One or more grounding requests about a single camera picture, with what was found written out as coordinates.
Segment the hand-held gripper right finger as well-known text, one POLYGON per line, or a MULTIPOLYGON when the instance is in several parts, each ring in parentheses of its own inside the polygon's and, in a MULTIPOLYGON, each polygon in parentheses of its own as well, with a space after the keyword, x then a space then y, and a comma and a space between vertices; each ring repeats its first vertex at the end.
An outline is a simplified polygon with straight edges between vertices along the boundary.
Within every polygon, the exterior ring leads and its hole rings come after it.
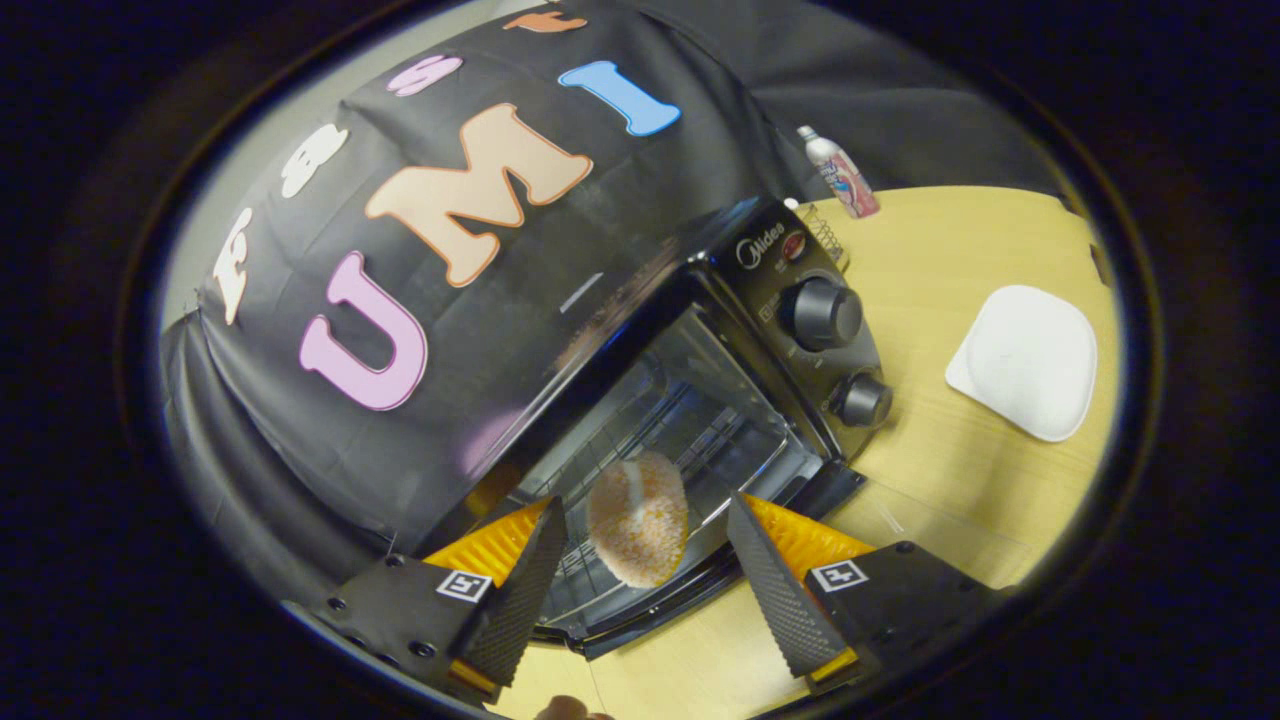
POLYGON ((751 495, 727 533, 776 646, 820 694, 913 667, 1010 594, 911 541, 879 548, 751 495))

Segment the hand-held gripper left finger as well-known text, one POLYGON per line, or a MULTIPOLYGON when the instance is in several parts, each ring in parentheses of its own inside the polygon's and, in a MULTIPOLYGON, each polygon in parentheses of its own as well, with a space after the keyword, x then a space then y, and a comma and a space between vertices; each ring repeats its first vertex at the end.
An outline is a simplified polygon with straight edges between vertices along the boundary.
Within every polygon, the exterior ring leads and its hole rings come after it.
POLYGON ((408 694, 493 703, 513 683, 567 541, 564 505, 545 497, 425 559, 390 553, 285 611, 408 694))

